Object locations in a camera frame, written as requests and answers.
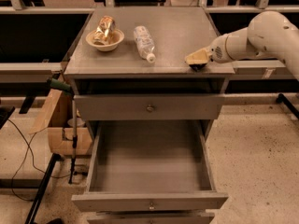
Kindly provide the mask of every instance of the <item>gray countertop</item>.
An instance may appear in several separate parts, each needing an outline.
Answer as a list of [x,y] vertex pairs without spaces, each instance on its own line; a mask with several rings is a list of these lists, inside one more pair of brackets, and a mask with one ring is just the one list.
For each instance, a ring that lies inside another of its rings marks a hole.
[[[109,52],[88,45],[86,35],[96,29],[104,16],[114,18],[125,38]],[[138,25],[148,27],[155,42],[155,64],[143,60],[133,39]],[[186,55],[210,44],[216,33],[206,13],[200,7],[105,7],[92,14],[65,74],[73,78],[101,76],[160,75],[224,75],[234,73],[230,63],[209,63],[202,71],[193,70],[184,62]]]

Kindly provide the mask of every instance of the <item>concrete floor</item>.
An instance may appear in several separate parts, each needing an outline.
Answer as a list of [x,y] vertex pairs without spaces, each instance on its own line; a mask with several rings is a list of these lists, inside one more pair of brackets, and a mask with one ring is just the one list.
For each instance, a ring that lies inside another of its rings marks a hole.
[[[299,223],[299,122],[285,105],[275,103],[277,95],[230,95],[221,114],[215,120],[207,139],[208,158],[216,189],[226,192],[229,199],[216,213],[212,224],[223,223]],[[295,94],[288,94],[298,106]],[[37,115],[33,107],[26,115],[16,110],[11,120],[25,134]],[[8,122],[0,131],[0,176],[11,178],[24,157],[26,145],[16,129]],[[50,159],[47,132],[38,133],[32,142],[35,164],[46,169]],[[77,164],[87,165],[89,159]],[[70,160],[59,162],[53,175],[69,173]],[[32,166],[31,156],[21,168],[18,178],[42,176]],[[57,217],[64,223],[87,223],[90,213],[80,213],[71,196],[83,193],[86,178],[75,176],[75,184],[68,177],[52,178],[36,216],[36,223],[47,223]],[[0,223],[21,224],[31,204],[2,190],[0,195]]]

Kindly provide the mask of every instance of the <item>gold foil bag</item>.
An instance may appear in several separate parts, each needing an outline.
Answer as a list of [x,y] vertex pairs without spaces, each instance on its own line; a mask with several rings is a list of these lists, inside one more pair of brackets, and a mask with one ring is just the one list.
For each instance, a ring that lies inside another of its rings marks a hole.
[[104,16],[100,20],[99,25],[96,28],[96,31],[93,36],[93,43],[103,45],[111,44],[114,30],[115,22],[113,18],[109,16]]

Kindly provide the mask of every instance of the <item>bottle cap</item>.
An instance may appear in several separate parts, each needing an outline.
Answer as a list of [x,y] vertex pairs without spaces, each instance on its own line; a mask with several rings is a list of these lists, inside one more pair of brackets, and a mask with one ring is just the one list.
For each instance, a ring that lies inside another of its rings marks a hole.
[[147,55],[147,61],[149,63],[154,63],[156,61],[156,56],[153,53]]

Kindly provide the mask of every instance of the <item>box flap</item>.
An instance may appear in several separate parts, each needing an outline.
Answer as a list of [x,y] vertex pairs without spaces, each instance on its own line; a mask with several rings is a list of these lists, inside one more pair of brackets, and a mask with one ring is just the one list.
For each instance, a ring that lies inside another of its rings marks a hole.
[[46,98],[45,103],[36,117],[35,123],[30,129],[29,133],[41,132],[42,130],[48,128],[62,93],[62,91],[54,89],[50,90],[49,95]]

